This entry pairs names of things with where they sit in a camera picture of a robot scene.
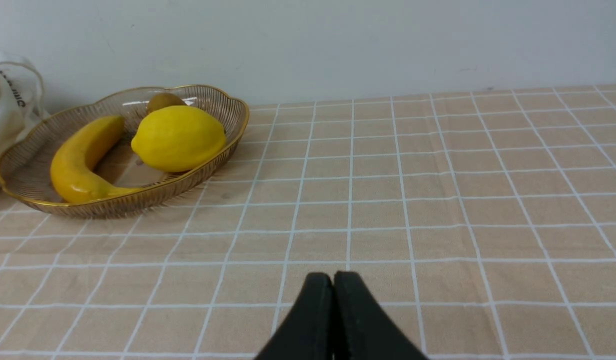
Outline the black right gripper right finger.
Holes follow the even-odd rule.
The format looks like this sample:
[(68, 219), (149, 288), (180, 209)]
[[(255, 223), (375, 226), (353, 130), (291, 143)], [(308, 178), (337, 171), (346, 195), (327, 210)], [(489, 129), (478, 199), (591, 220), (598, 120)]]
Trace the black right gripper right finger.
[(358, 272), (334, 275), (334, 360), (427, 360), (382, 309)]

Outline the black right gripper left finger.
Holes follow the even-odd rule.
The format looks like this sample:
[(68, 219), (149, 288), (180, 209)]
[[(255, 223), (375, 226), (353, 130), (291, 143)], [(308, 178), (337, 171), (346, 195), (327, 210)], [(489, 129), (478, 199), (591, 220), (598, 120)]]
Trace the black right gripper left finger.
[(330, 360), (333, 294), (326, 273), (308, 273), (294, 305), (256, 360)]

